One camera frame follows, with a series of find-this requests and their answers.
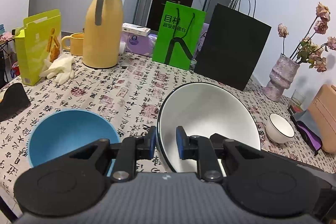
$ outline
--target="white small box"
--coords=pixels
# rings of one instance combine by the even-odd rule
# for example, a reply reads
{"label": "white small box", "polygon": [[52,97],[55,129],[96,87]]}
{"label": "white small box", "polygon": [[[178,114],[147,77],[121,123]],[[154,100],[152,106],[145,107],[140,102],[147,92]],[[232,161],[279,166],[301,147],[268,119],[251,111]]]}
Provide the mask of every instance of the white small box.
{"label": "white small box", "polygon": [[130,24],[130,23],[124,23],[123,24],[123,31],[124,32],[129,32],[129,33],[134,33],[137,35],[142,35],[144,37],[148,36],[149,32],[151,29],[146,28],[146,27],[141,27],[138,25]]}

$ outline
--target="white glove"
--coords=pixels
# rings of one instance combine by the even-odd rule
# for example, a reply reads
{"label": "white glove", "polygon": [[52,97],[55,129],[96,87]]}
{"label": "white glove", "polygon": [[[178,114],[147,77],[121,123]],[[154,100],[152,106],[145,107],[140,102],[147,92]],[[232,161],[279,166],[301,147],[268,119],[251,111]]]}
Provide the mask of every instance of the white glove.
{"label": "white glove", "polygon": [[47,77],[48,79],[56,76],[56,83],[59,85],[64,84],[69,77],[73,78],[75,72],[71,68],[71,64],[75,59],[69,54],[61,54],[53,63],[50,63],[48,60],[44,60],[44,65],[48,69],[41,72],[41,77]]}

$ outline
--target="black paper bag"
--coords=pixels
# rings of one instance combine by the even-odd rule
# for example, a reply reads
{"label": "black paper bag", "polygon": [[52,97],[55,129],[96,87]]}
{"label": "black paper bag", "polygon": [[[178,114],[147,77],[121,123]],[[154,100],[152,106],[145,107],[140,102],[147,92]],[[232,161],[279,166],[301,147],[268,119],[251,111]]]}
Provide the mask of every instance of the black paper bag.
{"label": "black paper bag", "polygon": [[244,90],[271,27],[217,4],[194,72]]}

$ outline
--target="blue bowl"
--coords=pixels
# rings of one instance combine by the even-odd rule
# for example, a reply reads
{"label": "blue bowl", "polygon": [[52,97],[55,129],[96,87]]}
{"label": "blue bowl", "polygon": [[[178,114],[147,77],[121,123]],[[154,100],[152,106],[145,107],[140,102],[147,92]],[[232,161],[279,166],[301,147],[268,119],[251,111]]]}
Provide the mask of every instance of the blue bowl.
{"label": "blue bowl", "polygon": [[101,138],[109,139],[110,143],[120,142],[114,127],[98,114],[80,109],[61,110],[33,129],[28,159],[31,167],[35,167]]}

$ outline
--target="yellow thermos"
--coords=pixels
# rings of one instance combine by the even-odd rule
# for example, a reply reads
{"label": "yellow thermos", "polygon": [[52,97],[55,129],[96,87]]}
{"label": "yellow thermos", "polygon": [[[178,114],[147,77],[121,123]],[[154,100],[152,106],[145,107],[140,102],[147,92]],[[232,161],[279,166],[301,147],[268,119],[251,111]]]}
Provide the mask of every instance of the yellow thermos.
{"label": "yellow thermos", "polygon": [[118,63],[123,24],[121,0],[93,0],[85,18],[83,63],[106,69]]}

